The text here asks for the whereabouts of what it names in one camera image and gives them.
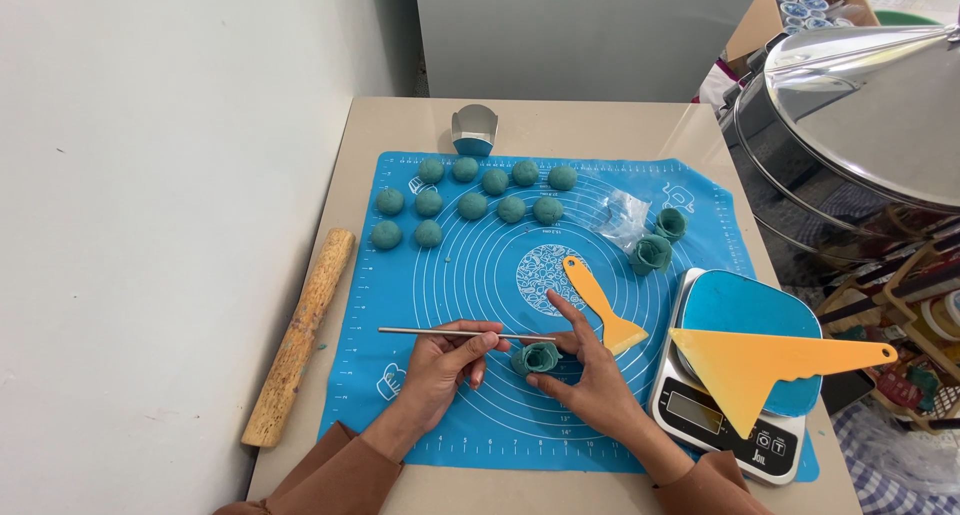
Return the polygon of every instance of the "hand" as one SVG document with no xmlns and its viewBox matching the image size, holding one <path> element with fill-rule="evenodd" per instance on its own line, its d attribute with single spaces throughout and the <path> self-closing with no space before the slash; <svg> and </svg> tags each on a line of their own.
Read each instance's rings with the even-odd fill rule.
<svg viewBox="0 0 960 515">
<path fill-rule="evenodd" d="M 572 331 L 551 335 L 557 337 L 558 349 L 576 355 L 583 364 L 583 374 L 579 382 L 567 385 L 549 374 L 531 373 L 527 374 L 527 384 L 559 401 L 598 433 L 622 442 L 646 413 L 623 379 L 614 355 L 597 338 L 584 313 L 553 290 L 547 290 L 546 298 L 573 325 Z"/>
<path fill-rule="evenodd" d="M 580 381 L 567 385 L 549 374 L 527 374 L 527 384 L 560 401 L 597 432 L 623 444 L 659 486 L 670 485 L 693 468 L 693 460 L 643 411 L 614 355 L 600 342 L 584 313 L 553 290 L 546 297 L 572 331 L 552 333 L 555 343 L 583 364 Z M 525 340 L 524 344 L 534 341 Z"/>
<path fill-rule="evenodd" d="M 503 330 L 499 322 L 457 320 L 437 329 L 484 333 L 470 338 L 416 337 L 396 400 L 361 434 L 367 444 L 396 462 L 437 426 L 464 379 L 470 388 L 480 387 L 487 372 L 487 352 L 510 350 L 510 342 L 497 337 Z"/>
</svg>

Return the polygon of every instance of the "stainless steel container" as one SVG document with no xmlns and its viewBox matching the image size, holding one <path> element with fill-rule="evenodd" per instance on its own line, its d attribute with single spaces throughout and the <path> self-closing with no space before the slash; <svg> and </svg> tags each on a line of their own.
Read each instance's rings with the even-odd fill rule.
<svg viewBox="0 0 960 515">
<path fill-rule="evenodd" d="M 960 31 L 775 43 L 721 118 L 780 281 L 814 285 L 960 231 Z"/>
</svg>

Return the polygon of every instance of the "checkered cloth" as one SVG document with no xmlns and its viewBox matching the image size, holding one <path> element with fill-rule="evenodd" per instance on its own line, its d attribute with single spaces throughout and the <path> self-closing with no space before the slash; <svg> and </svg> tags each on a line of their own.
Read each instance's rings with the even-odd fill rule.
<svg viewBox="0 0 960 515">
<path fill-rule="evenodd" d="M 858 402 L 833 418 L 833 430 L 864 515 L 960 515 L 960 498 L 912 491 L 857 459 L 863 446 L 853 435 L 856 424 L 851 418 L 869 411 Z"/>
</svg>

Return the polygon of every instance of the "yellow plastic scraper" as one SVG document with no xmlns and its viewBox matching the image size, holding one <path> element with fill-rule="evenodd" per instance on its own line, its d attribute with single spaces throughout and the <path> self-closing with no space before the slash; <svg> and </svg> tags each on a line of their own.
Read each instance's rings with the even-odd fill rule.
<svg viewBox="0 0 960 515">
<path fill-rule="evenodd" d="M 748 438 L 779 381 L 832 375 L 894 362 L 879 342 L 670 328 L 670 337 L 741 438 Z"/>
<path fill-rule="evenodd" d="M 563 259 L 563 271 L 570 278 L 570 283 L 573 288 L 576 288 L 580 297 L 603 320 L 603 345 L 613 352 L 614 356 L 650 337 L 643 327 L 628 322 L 614 313 L 600 283 L 576 256 L 567 256 Z"/>
</svg>

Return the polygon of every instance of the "chef hat icon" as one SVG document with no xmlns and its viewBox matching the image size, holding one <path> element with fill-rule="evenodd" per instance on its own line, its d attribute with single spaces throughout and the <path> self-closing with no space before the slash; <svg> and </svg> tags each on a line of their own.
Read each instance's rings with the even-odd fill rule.
<svg viewBox="0 0 960 515">
<path fill-rule="evenodd" d="M 406 378 L 406 371 L 398 367 L 397 363 L 390 363 L 383 370 L 383 377 L 377 381 L 376 390 L 380 392 L 381 397 L 392 401 L 401 392 L 401 386 Z"/>
</svg>

